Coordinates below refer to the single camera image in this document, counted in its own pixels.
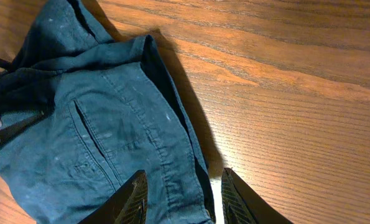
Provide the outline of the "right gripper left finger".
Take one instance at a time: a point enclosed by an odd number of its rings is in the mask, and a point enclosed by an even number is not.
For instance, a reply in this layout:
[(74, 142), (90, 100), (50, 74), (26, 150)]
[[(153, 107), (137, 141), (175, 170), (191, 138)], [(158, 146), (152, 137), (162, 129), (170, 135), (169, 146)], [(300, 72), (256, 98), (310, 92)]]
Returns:
[(138, 170), (99, 209), (79, 224), (145, 224), (147, 194), (146, 173)]

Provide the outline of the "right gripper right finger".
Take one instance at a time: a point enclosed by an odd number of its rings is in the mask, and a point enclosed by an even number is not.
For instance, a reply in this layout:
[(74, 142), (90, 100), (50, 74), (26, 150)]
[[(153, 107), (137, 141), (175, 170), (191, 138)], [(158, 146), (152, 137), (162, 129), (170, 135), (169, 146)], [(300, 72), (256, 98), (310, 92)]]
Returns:
[(292, 224), (230, 168), (223, 169), (221, 196), (225, 224)]

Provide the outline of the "navy blue shorts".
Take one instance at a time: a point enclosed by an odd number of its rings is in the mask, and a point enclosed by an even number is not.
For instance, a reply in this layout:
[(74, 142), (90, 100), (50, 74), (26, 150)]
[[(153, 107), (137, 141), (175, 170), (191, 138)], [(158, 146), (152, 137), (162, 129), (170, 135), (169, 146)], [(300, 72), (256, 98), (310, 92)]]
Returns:
[(114, 40), (80, 1), (49, 1), (0, 74), (0, 176), (38, 223), (78, 223), (136, 171), (147, 223), (212, 223), (206, 162), (150, 35)]

